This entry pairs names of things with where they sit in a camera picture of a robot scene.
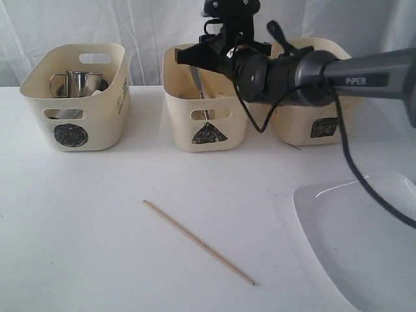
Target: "mug handle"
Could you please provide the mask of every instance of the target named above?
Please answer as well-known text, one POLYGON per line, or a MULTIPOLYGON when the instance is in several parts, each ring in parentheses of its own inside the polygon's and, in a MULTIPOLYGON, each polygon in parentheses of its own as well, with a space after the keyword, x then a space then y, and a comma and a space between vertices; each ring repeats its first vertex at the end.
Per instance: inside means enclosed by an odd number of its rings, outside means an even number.
POLYGON ((55 98, 62 99, 62 98, 68 98, 69 97, 69 94, 68 94, 68 86, 66 84, 66 79, 67 79, 67 75, 65 73, 54 73, 52 75, 52 77, 50 78, 50 80, 49 80, 49 91, 52 93, 52 95, 55 98), (54 93, 54 91, 52 90, 52 82, 56 78, 56 76, 64 76, 64 90, 65 90, 65 94, 63 96, 59 96, 58 94, 54 93))

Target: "white table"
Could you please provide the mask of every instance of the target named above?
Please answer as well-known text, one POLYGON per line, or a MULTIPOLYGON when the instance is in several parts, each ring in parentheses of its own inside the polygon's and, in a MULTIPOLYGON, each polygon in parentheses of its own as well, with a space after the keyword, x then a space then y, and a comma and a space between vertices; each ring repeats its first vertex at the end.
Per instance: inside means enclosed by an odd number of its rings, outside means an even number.
MULTIPOLYGON (((237 149, 185 153, 174 146, 163 89, 131 87, 131 97, 115 147, 64 153, 47 145, 18 88, 0 88, 0 311, 354 311, 292 205, 300 185, 352 177, 339 144, 299 151, 249 126, 237 149)), ((416 129, 400 102, 365 101, 350 141, 364 174, 416 181, 416 129)))

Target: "black circle label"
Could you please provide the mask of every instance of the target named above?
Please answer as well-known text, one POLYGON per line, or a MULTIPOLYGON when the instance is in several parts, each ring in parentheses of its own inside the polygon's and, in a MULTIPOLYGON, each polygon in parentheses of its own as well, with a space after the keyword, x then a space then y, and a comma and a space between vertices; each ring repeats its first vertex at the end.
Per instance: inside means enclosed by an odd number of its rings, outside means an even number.
POLYGON ((55 140, 68 148, 78 148, 88 142, 88 133, 78 125, 71 123, 57 125, 53 132, 55 140))

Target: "black triangle label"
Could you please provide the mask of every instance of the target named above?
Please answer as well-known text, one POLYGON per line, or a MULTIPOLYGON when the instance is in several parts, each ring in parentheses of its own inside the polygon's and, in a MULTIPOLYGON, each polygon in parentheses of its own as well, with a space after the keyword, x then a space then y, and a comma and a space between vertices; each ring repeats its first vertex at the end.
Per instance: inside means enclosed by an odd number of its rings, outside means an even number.
POLYGON ((195 134, 192 139, 192 144, 218 143, 226 140, 228 140, 228 137, 223 135, 214 125, 207 122, 202 129, 195 134))

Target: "bin handle hole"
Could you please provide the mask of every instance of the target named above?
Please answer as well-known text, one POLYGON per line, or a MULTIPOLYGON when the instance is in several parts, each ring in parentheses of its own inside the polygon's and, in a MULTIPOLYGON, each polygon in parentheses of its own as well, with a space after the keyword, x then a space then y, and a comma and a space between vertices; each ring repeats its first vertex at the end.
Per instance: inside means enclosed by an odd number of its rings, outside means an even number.
POLYGON ((190 119, 206 120, 206 116, 209 116, 209 120, 229 119, 231 118, 231 111, 229 109, 194 110, 190 114, 190 119))
POLYGON ((84 119, 86 117, 82 109, 46 109, 44 115, 52 120, 84 119))
POLYGON ((105 53, 83 53, 79 55, 83 64, 110 64, 111 56, 105 53))

